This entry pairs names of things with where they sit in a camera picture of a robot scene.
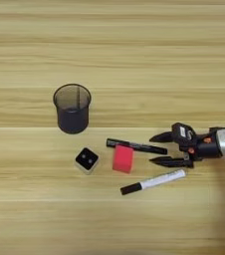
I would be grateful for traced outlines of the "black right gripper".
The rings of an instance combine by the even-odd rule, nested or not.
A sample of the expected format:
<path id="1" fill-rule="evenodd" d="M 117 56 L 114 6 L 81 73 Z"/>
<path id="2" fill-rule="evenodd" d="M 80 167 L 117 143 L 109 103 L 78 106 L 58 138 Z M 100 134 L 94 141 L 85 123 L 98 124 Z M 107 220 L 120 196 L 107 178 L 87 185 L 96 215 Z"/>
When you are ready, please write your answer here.
<path id="1" fill-rule="evenodd" d="M 192 168 L 193 161 L 204 158 L 220 158 L 222 152 L 217 138 L 217 132 L 220 130 L 222 130 L 222 127 L 211 127 L 208 133 L 197 134 L 192 127 L 181 127 L 180 136 L 183 138 L 183 142 L 180 145 L 180 150 L 191 160 L 183 157 L 160 156 L 152 158 L 150 161 L 164 167 Z M 166 131 L 154 135 L 149 141 L 173 142 L 172 132 Z"/>

